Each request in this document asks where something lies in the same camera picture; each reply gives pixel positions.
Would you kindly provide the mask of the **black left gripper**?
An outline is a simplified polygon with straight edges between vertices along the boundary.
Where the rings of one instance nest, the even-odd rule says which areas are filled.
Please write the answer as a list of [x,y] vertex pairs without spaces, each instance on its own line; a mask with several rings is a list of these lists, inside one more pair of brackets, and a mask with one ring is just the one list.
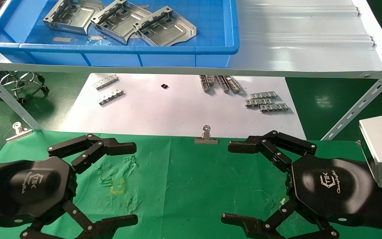
[[[134,142],[119,143],[115,138],[86,134],[48,147],[48,159],[0,163],[0,227],[31,223],[21,239],[59,239],[42,233],[44,225],[65,212],[82,232],[76,239],[112,239],[120,227],[136,225],[135,214],[102,219],[92,223],[71,201],[76,195],[76,174],[82,174],[102,156],[137,152]],[[81,153],[71,162],[62,160]]]

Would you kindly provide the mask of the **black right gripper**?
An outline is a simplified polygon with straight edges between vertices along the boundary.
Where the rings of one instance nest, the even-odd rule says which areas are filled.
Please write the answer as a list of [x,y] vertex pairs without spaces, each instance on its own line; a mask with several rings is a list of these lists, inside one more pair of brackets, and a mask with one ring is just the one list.
[[[340,234],[328,221],[345,226],[364,224],[366,204],[376,188],[365,162],[318,158],[314,156],[317,145],[275,130],[249,136],[243,142],[231,141],[227,149],[230,153],[261,153],[283,173],[291,172],[296,200],[287,201],[267,221],[238,214],[221,215],[222,223],[240,226],[247,238],[285,238],[277,227],[300,209],[306,210],[305,216],[315,221],[318,231],[294,239],[338,239]],[[292,164],[280,149],[303,157]]]

